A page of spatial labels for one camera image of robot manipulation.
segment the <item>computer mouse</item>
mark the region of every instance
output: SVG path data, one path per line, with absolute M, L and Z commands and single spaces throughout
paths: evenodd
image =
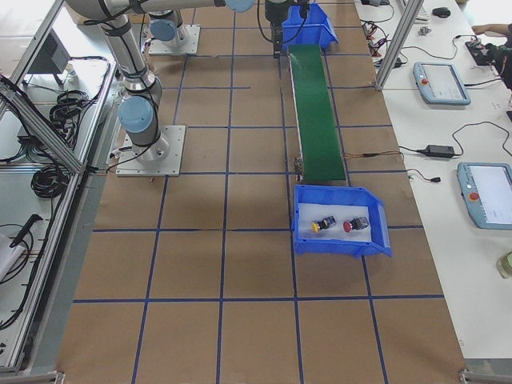
M 440 6 L 439 8 L 432 9 L 432 14 L 434 16 L 438 16 L 439 18 L 447 18 L 451 15 L 451 12 L 445 6 Z

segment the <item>person's hand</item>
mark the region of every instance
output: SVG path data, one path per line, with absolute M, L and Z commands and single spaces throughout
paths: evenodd
M 473 26 L 474 34 L 484 34 L 487 32 L 487 26 Z

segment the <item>robotic arm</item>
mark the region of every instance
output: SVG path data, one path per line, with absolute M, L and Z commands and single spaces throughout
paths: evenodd
M 274 58 L 282 52 L 283 41 L 282 24 L 288 19 L 291 6 L 300 6 L 300 16 L 306 20 L 309 11 L 308 0 L 265 0 L 265 18 L 270 22 L 272 29 L 272 44 L 274 45 Z
M 272 27 L 274 56 L 282 51 L 282 23 L 288 19 L 292 5 L 307 6 L 308 0 L 265 0 L 265 15 Z M 162 36 L 172 39 L 182 36 L 180 10 L 207 6 L 228 6 L 243 12 L 253 0 L 66 0 L 67 4 L 88 18 L 86 25 L 99 25 L 106 36 L 110 51 L 123 75 L 125 100 L 118 110 L 119 120 L 132 141 L 133 152 L 140 162 L 165 160 L 170 144 L 158 126 L 158 105 L 162 85 L 149 70 L 131 29 L 128 13 L 150 13 L 152 18 L 165 19 L 169 27 Z

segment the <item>keyboard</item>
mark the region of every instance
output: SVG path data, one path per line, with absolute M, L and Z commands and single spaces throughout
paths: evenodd
M 403 9 L 406 8 L 409 0 L 398 0 L 403 5 Z M 416 20 L 414 21 L 416 24 L 427 24 L 430 21 L 430 14 L 423 8 L 420 8 L 418 15 L 416 16 Z

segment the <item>floor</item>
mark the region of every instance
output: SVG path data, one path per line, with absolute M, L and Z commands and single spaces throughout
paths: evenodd
M 346 153 L 397 150 L 351 1 L 324 2 Z M 183 13 L 197 57 L 151 58 L 179 178 L 108 176 L 58 358 L 66 383 L 457 383 L 464 361 L 399 156 L 347 159 L 385 203 L 392 258 L 293 251 L 290 72 L 255 9 Z

